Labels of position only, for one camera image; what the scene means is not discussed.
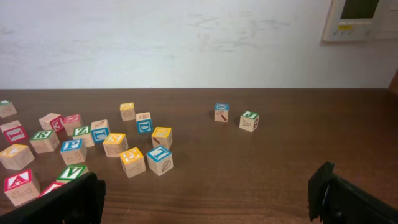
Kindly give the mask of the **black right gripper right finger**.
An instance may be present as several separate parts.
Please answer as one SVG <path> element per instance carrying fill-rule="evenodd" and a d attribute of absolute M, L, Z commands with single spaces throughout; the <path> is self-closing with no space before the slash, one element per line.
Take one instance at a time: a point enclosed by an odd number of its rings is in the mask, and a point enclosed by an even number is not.
<path fill-rule="evenodd" d="M 397 224 L 397 210 L 333 173 L 326 161 L 308 181 L 310 221 Z"/>

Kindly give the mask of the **yellow E wooden block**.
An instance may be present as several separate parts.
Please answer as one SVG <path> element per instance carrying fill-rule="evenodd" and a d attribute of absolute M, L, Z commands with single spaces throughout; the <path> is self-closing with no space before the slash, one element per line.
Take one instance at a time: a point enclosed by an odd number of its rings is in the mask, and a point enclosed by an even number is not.
<path fill-rule="evenodd" d="M 138 147 L 126 150 L 119 154 L 124 172 L 128 178 L 146 171 L 144 156 Z"/>

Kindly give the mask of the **yellow S wooden block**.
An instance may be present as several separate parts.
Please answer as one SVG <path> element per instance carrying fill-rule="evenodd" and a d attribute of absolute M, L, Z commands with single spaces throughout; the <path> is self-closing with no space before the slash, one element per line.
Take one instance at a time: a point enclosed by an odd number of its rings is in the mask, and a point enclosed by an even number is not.
<path fill-rule="evenodd" d="M 110 133 L 103 141 L 103 147 L 107 157 L 119 157 L 129 146 L 124 133 Z"/>

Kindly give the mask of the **green R wooden block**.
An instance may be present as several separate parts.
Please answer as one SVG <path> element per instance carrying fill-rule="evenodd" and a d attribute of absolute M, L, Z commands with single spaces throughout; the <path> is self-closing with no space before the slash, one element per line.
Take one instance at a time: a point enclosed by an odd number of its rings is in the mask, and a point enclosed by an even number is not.
<path fill-rule="evenodd" d="M 54 130 L 37 131 L 30 139 L 36 153 L 53 152 L 60 144 Z"/>

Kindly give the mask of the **red 9 wooden block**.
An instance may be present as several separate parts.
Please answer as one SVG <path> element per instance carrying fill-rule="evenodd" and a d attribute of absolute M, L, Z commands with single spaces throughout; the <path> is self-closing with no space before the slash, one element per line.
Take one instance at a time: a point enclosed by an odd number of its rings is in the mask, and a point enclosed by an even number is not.
<path fill-rule="evenodd" d="M 43 195 L 61 187 L 62 185 L 64 185 L 64 182 L 52 182 L 46 189 L 44 189 L 41 194 L 39 195 L 39 197 L 42 197 Z"/>

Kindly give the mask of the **green V wooden block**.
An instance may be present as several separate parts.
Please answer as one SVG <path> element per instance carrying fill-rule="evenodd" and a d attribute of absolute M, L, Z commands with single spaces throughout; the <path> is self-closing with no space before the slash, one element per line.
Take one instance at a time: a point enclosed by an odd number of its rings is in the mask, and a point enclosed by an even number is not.
<path fill-rule="evenodd" d="M 62 173 L 57 177 L 56 181 L 67 183 L 88 172 L 89 170 L 86 165 L 69 165 L 66 166 Z"/>

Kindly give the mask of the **red A wooden block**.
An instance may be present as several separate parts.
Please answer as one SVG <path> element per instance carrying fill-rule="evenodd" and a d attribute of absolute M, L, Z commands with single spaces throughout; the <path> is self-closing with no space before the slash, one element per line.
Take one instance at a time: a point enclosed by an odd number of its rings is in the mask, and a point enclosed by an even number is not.
<path fill-rule="evenodd" d="M 4 179 L 4 193 L 17 207 L 37 198 L 40 184 L 33 171 L 27 169 Z"/>

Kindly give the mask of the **green Z wooden block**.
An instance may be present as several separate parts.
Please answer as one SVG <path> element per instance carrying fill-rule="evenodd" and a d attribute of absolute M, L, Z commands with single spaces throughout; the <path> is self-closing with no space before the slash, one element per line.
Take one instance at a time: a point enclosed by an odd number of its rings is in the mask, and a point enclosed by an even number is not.
<path fill-rule="evenodd" d="M 86 147 L 92 147 L 95 145 L 91 135 L 90 126 L 75 128 L 73 131 L 73 139 L 82 139 Z"/>

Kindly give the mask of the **yellow top middle block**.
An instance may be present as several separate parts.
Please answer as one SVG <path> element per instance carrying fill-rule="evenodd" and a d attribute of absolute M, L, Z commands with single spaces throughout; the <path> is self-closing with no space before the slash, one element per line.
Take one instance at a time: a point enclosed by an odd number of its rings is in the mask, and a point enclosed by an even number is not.
<path fill-rule="evenodd" d="M 13 144 L 1 151 L 1 163 L 6 169 L 22 170 L 35 159 L 29 146 Z"/>

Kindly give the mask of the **red circle top block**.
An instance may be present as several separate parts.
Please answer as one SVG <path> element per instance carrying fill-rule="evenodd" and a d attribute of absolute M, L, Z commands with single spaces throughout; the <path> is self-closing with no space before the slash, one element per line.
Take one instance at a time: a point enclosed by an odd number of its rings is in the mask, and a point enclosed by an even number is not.
<path fill-rule="evenodd" d="M 83 120 L 80 114 L 74 114 L 63 118 L 63 125 L 68 136 L 72 136 L 76 128 L 83 127 Z"/>

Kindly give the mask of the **red E side block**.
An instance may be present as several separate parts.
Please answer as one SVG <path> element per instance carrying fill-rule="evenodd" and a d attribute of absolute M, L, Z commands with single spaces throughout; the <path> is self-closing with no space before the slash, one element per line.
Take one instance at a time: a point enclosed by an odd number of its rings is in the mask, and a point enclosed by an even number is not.
<path fill-rule="evenodd" d="M 63 116 L 60 114 L 49 113 L 48 115 L 39 119 L 39 123 L 43 130 L 54 130 L 56 133 L 65 129 L 63 123 Z"/>

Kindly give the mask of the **red I side block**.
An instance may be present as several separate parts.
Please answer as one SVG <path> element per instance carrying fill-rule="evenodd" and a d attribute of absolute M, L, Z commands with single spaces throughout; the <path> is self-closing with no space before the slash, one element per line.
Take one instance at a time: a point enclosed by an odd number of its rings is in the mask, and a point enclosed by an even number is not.
<path fill-rule="evenodd" d="M 9 144 L 14 144 L 28 138 L 25 129 L 18 120 L 1 125 L 1 131 Z"/>

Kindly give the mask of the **yellow block with red mark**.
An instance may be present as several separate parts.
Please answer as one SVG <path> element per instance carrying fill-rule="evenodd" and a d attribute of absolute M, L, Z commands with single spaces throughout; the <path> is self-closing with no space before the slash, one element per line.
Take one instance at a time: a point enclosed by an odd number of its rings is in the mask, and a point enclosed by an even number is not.
<path fill-rule="evenodd" d="M 151 139 L 153 148 L 163 146 L 169 150 L 173 142 L 172 128 L 156 127 L 152 133 Z"/>

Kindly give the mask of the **green J wooden block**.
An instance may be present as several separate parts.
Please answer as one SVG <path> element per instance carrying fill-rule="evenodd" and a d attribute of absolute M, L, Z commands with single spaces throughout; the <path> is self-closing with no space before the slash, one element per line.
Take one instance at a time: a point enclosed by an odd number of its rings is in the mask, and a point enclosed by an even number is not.
<path fill-rule="evenodd" d="M 259 113 L 245 111 L 240 116 L 239 127 L 243 130 L 253 132 L 259 124 Z"/>

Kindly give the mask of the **blue X wooden block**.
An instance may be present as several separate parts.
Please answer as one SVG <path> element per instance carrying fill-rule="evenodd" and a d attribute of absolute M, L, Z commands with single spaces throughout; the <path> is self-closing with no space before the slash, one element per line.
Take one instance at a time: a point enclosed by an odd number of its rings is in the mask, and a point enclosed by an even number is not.
<path fill-rule="evenodd" d="M 229 104 L 227 103 L 216 103 L 215 104 L 215 116 L 216 122 L 227 122 L 228 121 Z"/>

